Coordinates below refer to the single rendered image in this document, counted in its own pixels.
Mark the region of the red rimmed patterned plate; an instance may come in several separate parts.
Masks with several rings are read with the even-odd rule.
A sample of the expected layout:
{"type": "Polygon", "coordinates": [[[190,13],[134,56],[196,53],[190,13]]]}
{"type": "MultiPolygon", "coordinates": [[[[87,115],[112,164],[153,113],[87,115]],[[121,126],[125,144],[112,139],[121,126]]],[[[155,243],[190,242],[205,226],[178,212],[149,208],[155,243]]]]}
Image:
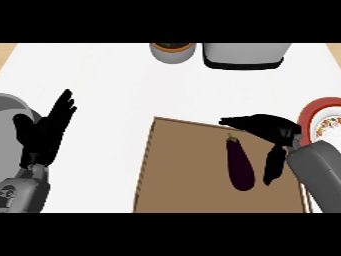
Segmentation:
{"type": "Polygon", "coordinates": [[[302,131],[301,145],[326,141],[341,152],[341,98],[313,100],[298,116],[302,131]]]}

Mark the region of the grey appliance with black base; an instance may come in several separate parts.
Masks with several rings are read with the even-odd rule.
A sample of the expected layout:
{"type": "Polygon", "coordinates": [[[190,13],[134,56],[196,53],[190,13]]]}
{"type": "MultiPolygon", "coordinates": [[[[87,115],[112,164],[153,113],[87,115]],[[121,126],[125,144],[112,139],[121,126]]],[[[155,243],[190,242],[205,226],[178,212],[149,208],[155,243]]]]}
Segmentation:
{"type": "Polygon", "coordinates": [[[222,70],[276,69],[289,46],[289,43],[203,43],[203,64],[222,70]]]}

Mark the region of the brown tray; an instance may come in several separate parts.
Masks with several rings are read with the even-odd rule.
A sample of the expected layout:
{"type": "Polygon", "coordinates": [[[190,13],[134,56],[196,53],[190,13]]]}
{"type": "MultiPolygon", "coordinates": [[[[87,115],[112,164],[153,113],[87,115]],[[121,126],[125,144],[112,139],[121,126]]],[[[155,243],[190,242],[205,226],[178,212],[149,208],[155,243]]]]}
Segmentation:
{"type": "Polygon", "coordinates": [[[302,213],[304,196],[292,172],[262,182],[273,144],[224,127],[156,117],[149,130],[132,211],[302,213]],[[225,139],[237,138],[255,176],[245,192],[230,184],[225,139]]]}

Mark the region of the dark purple eggplant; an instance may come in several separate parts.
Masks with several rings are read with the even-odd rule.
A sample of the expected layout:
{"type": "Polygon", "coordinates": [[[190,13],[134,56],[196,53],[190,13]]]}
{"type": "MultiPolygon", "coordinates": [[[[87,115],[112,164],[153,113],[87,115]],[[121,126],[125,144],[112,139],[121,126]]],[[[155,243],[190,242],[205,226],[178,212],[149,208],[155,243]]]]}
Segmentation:
{"type": "Polygon", "coordinates": [[[253,187],[253,169],[240,146],[240,142],[231,134],[225,139],[227,173],[231,186],[239,191],[248,191],[253,187]]]}

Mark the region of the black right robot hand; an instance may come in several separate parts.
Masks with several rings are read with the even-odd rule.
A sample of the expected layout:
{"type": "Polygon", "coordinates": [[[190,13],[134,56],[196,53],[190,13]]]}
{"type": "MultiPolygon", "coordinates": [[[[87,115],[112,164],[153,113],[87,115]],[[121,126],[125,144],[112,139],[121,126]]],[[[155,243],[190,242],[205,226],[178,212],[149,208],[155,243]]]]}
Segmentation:
{"type": "Polygon", "coordinates": [[[283,147],[299,146],[301,126],[287,119],[267,114],[224,117],[218,124],[246,131],[273,143],[273,148],[267,153],[262,176],[264,184],[270,185],[271,181],[282,175],[286,155],[283,147]]]}

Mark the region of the grey plant pot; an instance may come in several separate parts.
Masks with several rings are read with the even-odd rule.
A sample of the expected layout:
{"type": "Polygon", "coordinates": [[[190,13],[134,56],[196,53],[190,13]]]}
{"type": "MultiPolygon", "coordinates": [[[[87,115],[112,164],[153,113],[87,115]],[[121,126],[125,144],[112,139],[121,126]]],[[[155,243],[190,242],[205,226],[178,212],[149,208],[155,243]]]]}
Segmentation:
{"type": "Polygon", "coordinates": [[[149,44],[149,49],[155,59],[165,64],[183,63],[193,55],[196,45],[187,43],[180,48],[165,48],[156,43],[149,44]]]}

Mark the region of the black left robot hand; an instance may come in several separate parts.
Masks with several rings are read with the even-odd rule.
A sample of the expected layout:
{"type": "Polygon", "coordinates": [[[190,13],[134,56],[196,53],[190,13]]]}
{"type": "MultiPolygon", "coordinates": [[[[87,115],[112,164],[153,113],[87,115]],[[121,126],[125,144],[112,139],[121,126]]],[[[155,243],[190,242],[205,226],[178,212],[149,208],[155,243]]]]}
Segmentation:
{"type": "Polygon", "coordinates": [[[53,163],[63,132],[75,110],[72,92],[64,90],[48,115],[41,117],[36,122],[32,122],[23,114],[13,116],[16,140],[22,145],[19,163],[22,168],[28,168],[33,164],[48,166],[53,163]]]}

